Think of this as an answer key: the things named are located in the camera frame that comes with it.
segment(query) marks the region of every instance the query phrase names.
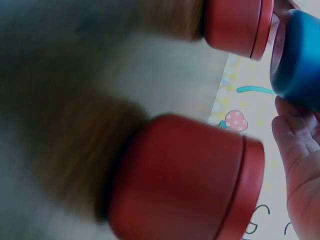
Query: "polka dots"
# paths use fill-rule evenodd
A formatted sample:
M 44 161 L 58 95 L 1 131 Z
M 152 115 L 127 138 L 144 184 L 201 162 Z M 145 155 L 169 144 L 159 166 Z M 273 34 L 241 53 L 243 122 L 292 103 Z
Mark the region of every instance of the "polka dots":
M 248 128 L 248 122 L 245 120 L 242 112 L 238 110 L 230 111 L 225 116 L 226 126 L 236 132 L 243 132 Z

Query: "red lid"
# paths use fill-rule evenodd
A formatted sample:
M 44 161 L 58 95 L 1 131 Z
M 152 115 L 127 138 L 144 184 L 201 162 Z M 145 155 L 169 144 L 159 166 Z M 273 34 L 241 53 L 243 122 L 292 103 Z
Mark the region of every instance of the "red lid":
M 264 55 L 271 29 L 273 11 L 274 0 L 262 0 L 258 30 L 250 56 L 254 60 L 260 60 Z
M 121 240 L 239 240 L 258 200 L 260 142 L 175 115 L 130 145 L 109 206 Z
M 241 239 L 255 211 L 261 191 L 265 153 L 261 142 L 244 138 L 243 162 L 230 208 L 215 240 Z
M 215 49 L 250 58 L 261 4 L 262 0 L 208 0 L 204 13 L 207 43 Z

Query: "lid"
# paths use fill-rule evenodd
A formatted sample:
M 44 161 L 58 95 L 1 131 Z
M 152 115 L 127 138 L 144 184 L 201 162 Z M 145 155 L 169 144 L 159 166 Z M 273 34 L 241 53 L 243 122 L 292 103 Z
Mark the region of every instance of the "lid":
M 272 24 L 273 0 L 261 0 L 258 29 L 250 58 L 260 60 L 265 52 Z
M 233 199 L 215 240 L 237 240 L 243 236 L 255 211 L 261 191 L 265 153 L 262 143 L 244 137 L 243 162 Z
M 158 117 L 125 154 L 110 226 L 122 240 L 239 240 L 263 173 L 259 141 L 176 115 Z

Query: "blue squiggle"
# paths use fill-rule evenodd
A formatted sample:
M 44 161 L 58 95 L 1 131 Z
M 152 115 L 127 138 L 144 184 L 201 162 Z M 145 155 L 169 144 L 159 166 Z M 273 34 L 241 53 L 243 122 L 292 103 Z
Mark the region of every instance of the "blue squiggle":
M 273 90 L 265 88 L 265 87 L 261 87 L 261 86 L 241 86 L 236 89 L 236 92 L 237 93 L 259 92 L 259 93 L 276 95 Z

